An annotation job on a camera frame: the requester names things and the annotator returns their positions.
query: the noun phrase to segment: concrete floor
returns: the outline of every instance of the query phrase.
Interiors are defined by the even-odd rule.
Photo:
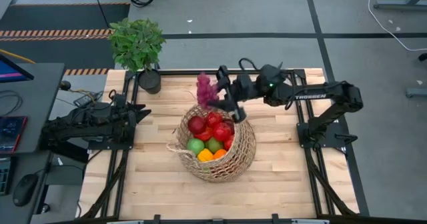
[[[100,0],[121,2],[128,0]],[[0,0],[1,10],[9,1]],[[94,3],[96,0],[17,0],[17,3]],[[314,0],[324,33],[382,33],[367,10],[367,0]],[[427,33],[427,13],[374,11],[384,26],[400,32]],[[154,0],[143,9],[131,6],[130,19],[149,17],[165,34],[180,33],[314,33],[306,0]],[[371,216],[427,219],[427,99],[405,98],[407,87],[426,87],[427,63],[420,53],[405,51],[393,39],[325,40],[337,80],[361,88],[365,107],[346,115]],[[411,48],[427,47],[427,39],[403,39]],[[160,55],[162,69],[237,67],[240,57],[258,65],[323,67],[315,39],[175,39]],[[105,77],[66,77],[78,88],[103,89]],[[76,96],[60,93],[73,101]],[[57,101],[51,117],[72,106]],[[79,187],[54,187],[50,213],[33,223],[70,220]]]

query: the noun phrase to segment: wooden table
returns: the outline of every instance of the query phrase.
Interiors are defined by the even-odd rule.
[[[305,71],[308,84],[325,81],[321,69]],[[108,73],[103,101],[109,102],[107,94],[112,89],[123,89],[124,76],[125,71]],[[295,107],[284,111],[283,107],[263,104],[262,99],[243,103],[256,133],[254,162],[234,182],[207,183],[188,173],[177,155],[165,148],[168,141],[175,139],[173,132],[181,117],[196,104],[195,75],[168,75],[161,81],[162,90],[157,95],[138,90],[137,103],[146,104],[152,113],[136,127],[120,219],[153,219],[155,214],[162,219],[271,219],[272,213],[280,218],[316,216],[304,150],[298,143]],[[129,100],[132,87],[129,85]],[[312,104],[315,115],[319,115],[330,101]],[[105,187],[110,154],[103,151],[87,166],[80,196],[83,213]],[[325,148],[323,154],[331,186],[357,212],[346,158],[335,149]],[[318,187],[322,209],[326,210],[322,186]],[[110,201],[109,215],[113,203]]]

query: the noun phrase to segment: green apple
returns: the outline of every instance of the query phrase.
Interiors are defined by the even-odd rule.
[[[219,149],[224,148],[224,144],[222,143],[222,141],[217,141],[215,138],[211,137],[211,139],[206,141],[206,147],[212,153],[216,153]]]
[[[196,156],[199,155],[200,151],[202,151],[204,148],[205,143],[199,139],[191,138],[187,142],[187,149],[193,151]]]

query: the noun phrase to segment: wicker basket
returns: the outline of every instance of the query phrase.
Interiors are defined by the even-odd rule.
[[[231,119],[230,115],[222,110],[223,118]],[[254,130],[247,121],[234,125],[234,140],[230,150],[221,158],[201,162],[192,151],[187,150],[187,142],[193,135],[187,128],[187,122],[194,116],[206,117],[209,113],[199,105],[193,106],[182,118],[177,129],[177,142],[166,145],[169,151],[177,153],[187,170],[205,181],[224,182],[239,177],[252,163],[256,152]]]

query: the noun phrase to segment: computer mouse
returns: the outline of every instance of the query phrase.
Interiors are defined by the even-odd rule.
[[[28,204],[33,196],[38,179],[37,174],[28,174],[21,178],[13,191],[13,204],[15,206],[22,207]]]

